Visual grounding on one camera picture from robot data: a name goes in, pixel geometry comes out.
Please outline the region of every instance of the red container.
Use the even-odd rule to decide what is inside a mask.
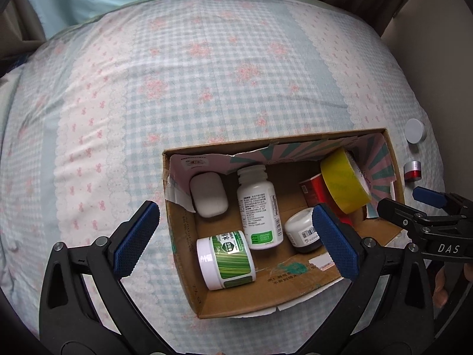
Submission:
[[[330,195],[322,174],[300,182],[300,187],[309,207],[314,207],[319,203],[326,203],[341,222],[353,226],[351,219],[337,206],[332,195]]]
[[[422,166],[420,161],[414,160],[409,161],[404,165],[404,181],[406,183],[411,183],[414,181],[419,181],[422,178]]]

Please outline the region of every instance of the cardboard box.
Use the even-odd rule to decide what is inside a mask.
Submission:
[[[369,145],[370,142],[371,148],[379,149],[377,155],[382,152],[386,161],[391,160],[391,165],[381,171],[388,172],[393,180],[395,178],[396,199],[404,202],[401,176],[389,136],[384,129],[229,142],[164,151],[163,177],[174,261],[189,304],[200,319],[235,316],[274,307],[313,292],[340,277],[335,266],[326,265],[323,268],[326,270],[322,271],[309,263],[309,260],[314,262],[316,256],[324,254],[325,248],[300,254],[285,237],[273,249],[252,251],[257,271],[255,282],[216,291],[207,289],[200,272],[196,241],[198,238],[243,229],[236,194],[239,186],[236,170],[252,162],[267,165],[268,180],[274,184],[281,221],[285,223],[289,217],[307,207],[300,182],[320,173],[318,161],[325,154],[343,145],[348,150],[353,148],[355,159],[357,154],[361,159],[359,145]],[[218,170],[228,173],[221,175],[221,178],[229,209],[223,215],[203,219],[193,212],[188,181],[198,173]],[[389,190],[385,196],[375,194],[377,198],[387,196]],[[367,211],[368,216],[372,216],[373,206],[368,205]],[[350,217],[360,236],[371,236],[383,245],[400,232],[398,227],[387,222],[363,221],[361,209]]]

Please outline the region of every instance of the white jar lid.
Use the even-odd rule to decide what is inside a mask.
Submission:
[[[212,237],[197,240],[197,257],[205,284],[209,290],[219,290],[222,287],[218,278],[218,269],[213,255]]]
[[[313,208],[306,208],[302,211],[299,211],[294,216],[290,217],[284,229],[286,231],[302,231],[312,226],[312,210]]]
[[[404,135],[411,144],[424,141],[426,137],[424,124],[420,120],[409,119],[404,127]]]

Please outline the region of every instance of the barcode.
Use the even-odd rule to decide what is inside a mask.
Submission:
[[[273,216],[278,215],[278,202],[276,201],[276,196],[271,195],[271,206],[273,206]]]
[[[313,234],[315,234],[315,230],[314,230],[314,227],[311,227],[308,230],[302,232],[302,237],[308,238],[310,235],[313,235]]]
[[[282,235],[282,228],[281,228],[281,220],[279,218],[274,218],[274,221],[276,223],[276,233],[278,236]]]

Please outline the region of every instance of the white rounded container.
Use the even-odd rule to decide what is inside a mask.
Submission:
[[[211,218],[224,213],[229,207],[222,179],[216,172],[206,172],[194,176],[189,187],[195,210],[203,218]]]
[[[198,239],[197,256],[209,290],[256,280],[255,264],[242,231]]]
[[[313,208],[306,208],[299,211],[284,225],[289,241],[296,251],[303,254],[315,251],[322,246],[322,241],[312,224],[312,210]]]
[[[427,133],[423,122],[417,119],[409,119],[404,127],[404,136],[411,144],[417,144],[424,141]]]
[[[250,249],[272,248],[284,238],[274,186],[266,180],[265,170],[264,165],[257,165],[237,171],[238,205]]]

